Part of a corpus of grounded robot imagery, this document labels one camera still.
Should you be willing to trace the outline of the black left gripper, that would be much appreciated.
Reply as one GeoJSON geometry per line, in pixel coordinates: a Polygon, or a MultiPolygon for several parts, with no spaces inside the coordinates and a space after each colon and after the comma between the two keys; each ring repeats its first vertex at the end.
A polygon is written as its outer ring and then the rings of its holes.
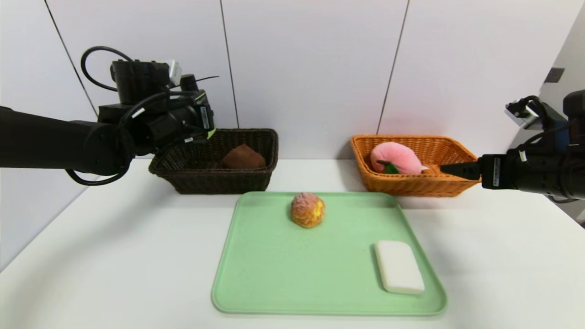
{"type": "Polygon", "coordinates": [[[216,130],[206,91],[172,91],[170,96],[170,115],[177,121],[178,137],[206,142],[216,130]]]}

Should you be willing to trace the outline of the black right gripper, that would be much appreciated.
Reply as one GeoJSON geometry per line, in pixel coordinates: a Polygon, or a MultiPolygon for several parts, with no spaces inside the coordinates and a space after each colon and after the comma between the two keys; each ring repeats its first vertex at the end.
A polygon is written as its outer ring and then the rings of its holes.
{"type": "Polygon", "coordinates": [[[527,154],[521,160],[520,152],[485,154],[478,162],[451,163],[440,166],[442,173],[466,180],[479,180],[485,189],[520,190],[542,195],[560,196],[558,155],[527,154]]]}

